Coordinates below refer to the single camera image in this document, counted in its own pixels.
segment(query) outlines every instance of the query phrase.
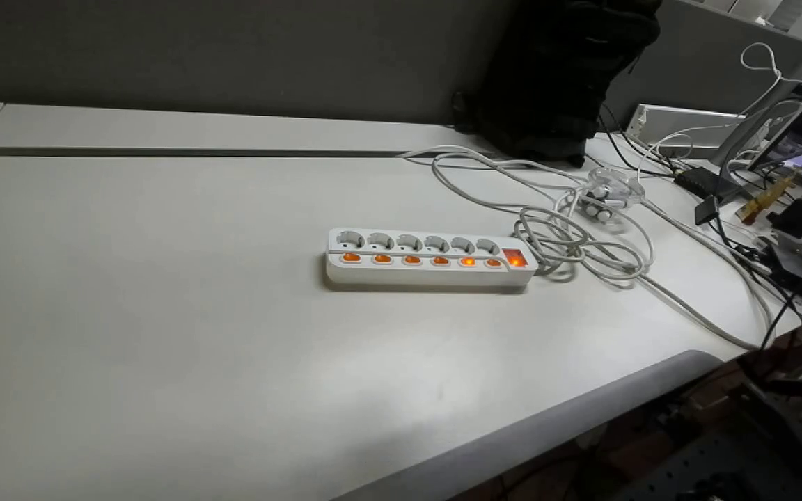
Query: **cable bundle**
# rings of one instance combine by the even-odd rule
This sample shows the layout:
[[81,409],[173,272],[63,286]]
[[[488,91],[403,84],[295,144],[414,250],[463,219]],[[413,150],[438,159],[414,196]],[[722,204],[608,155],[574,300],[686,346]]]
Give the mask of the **cable bundle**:
[[[648,272],[654,262],[654,249],[643,226],[637,226],[633,218],[615,211],[615,219],[629,222],[637,229],[637,233],[647,242],[647,250],[636,249],[633,242],[625,239],[605,239],[587,230],[583,222],[574,219],[574,211],[584,204],[601,204],[595,197],[587,197],[590,180],[587,176],[574,176],[566,171],[554,171],[538,162],[524,162],[524,159],[488,159],[485,153],[476,153],[471,147],[441,147],[441,150],[417,150],[417,153],[403,153],[406,162],[427,164],[432,166],[432,176],[452,190],[455,196],[492,210],[513,214],[513,236],[526,242],[541,262],[538,276],[545,276],[551,281],[574,281],[577,267],[584,267],[605,283],[612,283],[618,290],[633,286],[641,276]],[[502,204],[502,201],[485,201],[476,197],[466,190],[460,190],[446,171],[491,171],[498,173],[524,190],[541,196],[545,207],[531,207],[531,204]],[[515,176],[515,171],[541,171],[562,179],[566,183],[541,183],[524,176]]]

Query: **orange switch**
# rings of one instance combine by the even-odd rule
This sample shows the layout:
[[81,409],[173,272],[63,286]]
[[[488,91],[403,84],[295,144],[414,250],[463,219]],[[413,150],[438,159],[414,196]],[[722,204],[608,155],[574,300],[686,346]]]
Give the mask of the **orange switch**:
[[360,254],[343,254],[343,262],[357,265],[357,262],[363,262],[363,257]]
[[505,257],[506,257],[510,267],[526,267],[526,265],[530,265],[530,262],[524,260],[524,254],[515,250],[515,249],[505,249]]

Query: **desk surface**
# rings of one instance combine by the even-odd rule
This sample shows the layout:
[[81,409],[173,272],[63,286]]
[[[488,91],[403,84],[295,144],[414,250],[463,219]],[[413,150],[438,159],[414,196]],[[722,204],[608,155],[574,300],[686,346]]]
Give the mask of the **desk surface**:
[[[762,336],[725,262],[633,214],[657,281]],[[676,353],[740,353],[587,272],[332,293],[332,226],[510,230],[399,159],[0,159],[0,501],[332,498]]]
[[357,123],[247,115],[6,107],[0,147],[171,147],[171,150],[414,150],[473,144],[423,123]]

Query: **power socket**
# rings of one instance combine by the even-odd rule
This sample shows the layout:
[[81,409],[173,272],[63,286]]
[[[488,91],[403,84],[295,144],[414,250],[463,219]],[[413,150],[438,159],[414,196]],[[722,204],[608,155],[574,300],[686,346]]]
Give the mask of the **power socket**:
[[510,236],[332,229],[325,278],[336,286],[524,290],[538,272]]

